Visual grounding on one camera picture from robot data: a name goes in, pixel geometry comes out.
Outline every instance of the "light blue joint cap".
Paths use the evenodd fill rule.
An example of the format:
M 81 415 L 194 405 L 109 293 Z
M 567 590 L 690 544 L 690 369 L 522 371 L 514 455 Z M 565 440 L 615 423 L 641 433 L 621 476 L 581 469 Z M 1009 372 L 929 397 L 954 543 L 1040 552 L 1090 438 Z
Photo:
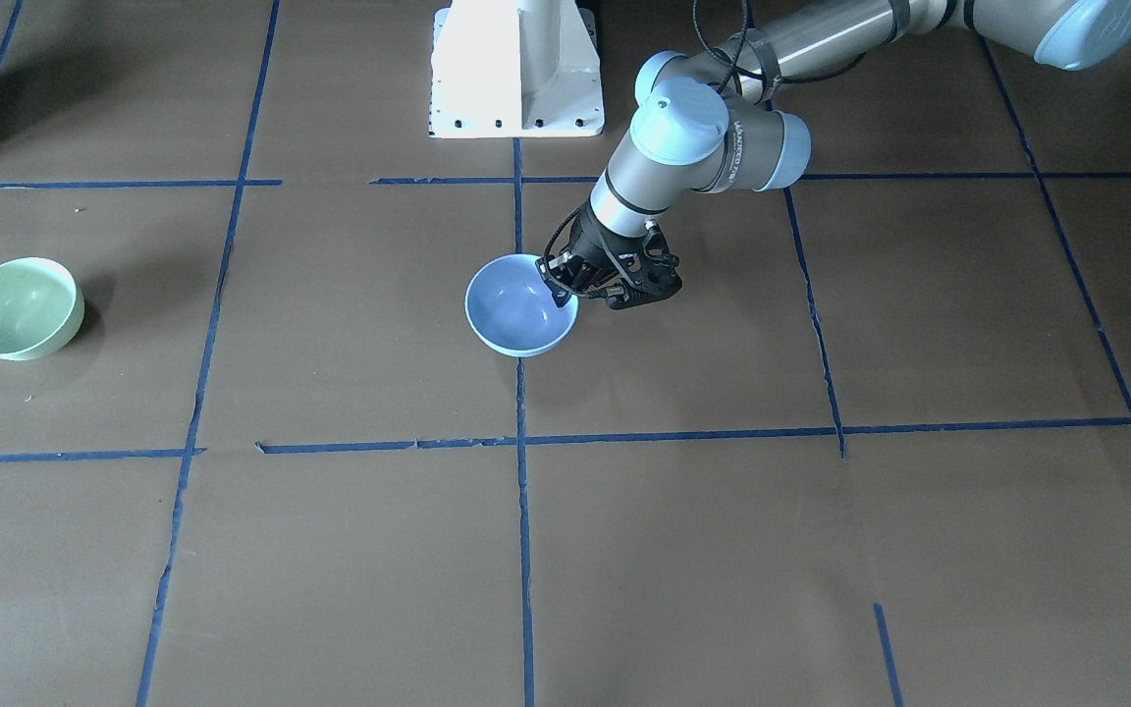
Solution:
M 1131 0 L 1078 0 L 1063 14 L 1033 58 L 1078 71 L 1119 52 L 1131 40 Z
M 785 120 L 785 144 L 779 152 L 779 161 L 776 171 L 771 173 L 767 187 L 754 189 L 754 191 L 767 191 L 767 189 L 784 189 L 800 180 L 805 174 L 809 166 L 809 153 L 811 153 L 811 138 L 805 121 L 792 113 L 776 111 Z
M 640 67 L 640 72 L 636 75 L 636 104 L 638 106 L 644 105 L 644 100 L 648 97 L 648 93 L 651 93 L 651 87 L 657 84 L 657 75 L 659 75 L 661 69 L 666 67 L 666 63 L 673 62 L 674 59 L 687 57 L 688 54 L 680 54 L 679 52 L 657 52 L 648 57 L 645 66 Z
M 726 104 L 713 88 L 671 77 L 631 117 L 631 140 L 659 164 L 694 165 L 723 144 L 726 122 Z

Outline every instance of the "gray floor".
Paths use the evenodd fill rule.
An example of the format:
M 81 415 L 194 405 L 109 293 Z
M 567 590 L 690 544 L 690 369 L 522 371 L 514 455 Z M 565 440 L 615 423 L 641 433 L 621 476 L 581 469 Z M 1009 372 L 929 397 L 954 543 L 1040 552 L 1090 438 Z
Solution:
M 466 283 L 691 3 L 603 6 L 605 135 L 520 143 L 426 138 L 441 5 L 0 0 L 0 261 L 89 303 L 0 362 L 0 704 L 1131 704 L 1131 46 L 782 94 L 811 175 L 519 362 Z

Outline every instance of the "white metal base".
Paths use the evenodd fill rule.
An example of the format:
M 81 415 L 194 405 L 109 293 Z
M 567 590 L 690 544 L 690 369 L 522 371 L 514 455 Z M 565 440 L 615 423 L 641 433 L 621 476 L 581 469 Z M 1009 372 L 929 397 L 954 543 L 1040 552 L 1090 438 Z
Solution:
M 588 138 L 605 127 L 596 18 L 552 0 L 560 35 L 534 37 L 515 0 L 454 0 L 435 14 L 431 67 L 432 138 Z M 538 86 L 528 62 L 555 70 Z M 546 75 L 539 68 L 539 75 Z

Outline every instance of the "blue bowl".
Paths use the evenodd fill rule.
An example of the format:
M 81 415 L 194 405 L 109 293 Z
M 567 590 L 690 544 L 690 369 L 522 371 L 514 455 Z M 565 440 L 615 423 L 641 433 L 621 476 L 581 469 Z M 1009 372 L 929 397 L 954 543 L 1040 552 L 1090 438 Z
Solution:
M 575 326 L 578 299 L 556 308 L 529 253 L 483 265 L 465 291 L 465 317 L 484 344 L 506 356 L 538 356 Z

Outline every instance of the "black object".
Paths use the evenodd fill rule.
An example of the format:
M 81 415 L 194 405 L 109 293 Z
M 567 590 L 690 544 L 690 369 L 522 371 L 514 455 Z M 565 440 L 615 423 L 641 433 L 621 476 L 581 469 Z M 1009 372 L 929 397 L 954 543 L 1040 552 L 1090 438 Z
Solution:
M 605 296 L 610 309 L 629 309 L 663 301 L 683 287 L 674 271 L 679 257 L 656 223 L 650 221 L 644 238 L 625 238 L 606 229 L 592 205 L 579 206 L 567 223 L 571 221 L 569 245 L 561 255 L 551 255 L 561 235 L 558 229 L 536 264 L 558 308 L 573 294 L 585 300 Z

